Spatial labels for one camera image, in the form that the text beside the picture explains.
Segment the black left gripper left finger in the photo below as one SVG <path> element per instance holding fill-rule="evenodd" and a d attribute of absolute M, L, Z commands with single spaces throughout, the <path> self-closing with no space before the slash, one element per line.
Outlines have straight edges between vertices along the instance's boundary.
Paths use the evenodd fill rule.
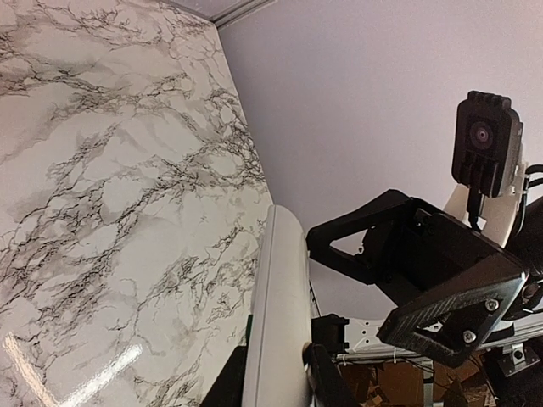
<path fill-rule="evenodd" d="M 202 401 L 202 407 L 240 407 L 244 390 L 247 347 L 237 346 Z"/>

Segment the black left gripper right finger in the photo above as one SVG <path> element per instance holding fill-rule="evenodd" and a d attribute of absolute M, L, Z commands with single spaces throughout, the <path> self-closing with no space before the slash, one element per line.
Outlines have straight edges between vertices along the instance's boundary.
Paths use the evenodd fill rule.
<path fill-rule="evenodd" d="M 359 406 L 338 368 L 322 345 L 307 344 L 303 351 L 303 361 L 315 406 Z"/>

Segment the white remote control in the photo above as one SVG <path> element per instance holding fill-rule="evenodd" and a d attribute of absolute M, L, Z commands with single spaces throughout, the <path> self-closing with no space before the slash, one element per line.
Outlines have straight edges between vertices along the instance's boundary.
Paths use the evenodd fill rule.
<path fill-rule="evenodd" d="M 268 209 L 251 299 L 243 406 L 308 406 L 303 351 L 311 342 L 305 235 L 294 214 Z"/>

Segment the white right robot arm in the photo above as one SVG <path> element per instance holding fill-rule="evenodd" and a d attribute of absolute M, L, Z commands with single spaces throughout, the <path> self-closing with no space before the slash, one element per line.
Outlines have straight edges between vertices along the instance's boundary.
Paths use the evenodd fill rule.
<path fill-rule="evenodd" d="M 395 189 L 312 227 L 306 243 L 311 259 L 394 302 L 382 343 L 449 367 L 484 343 L 529 277 L 498 244 Z"/>

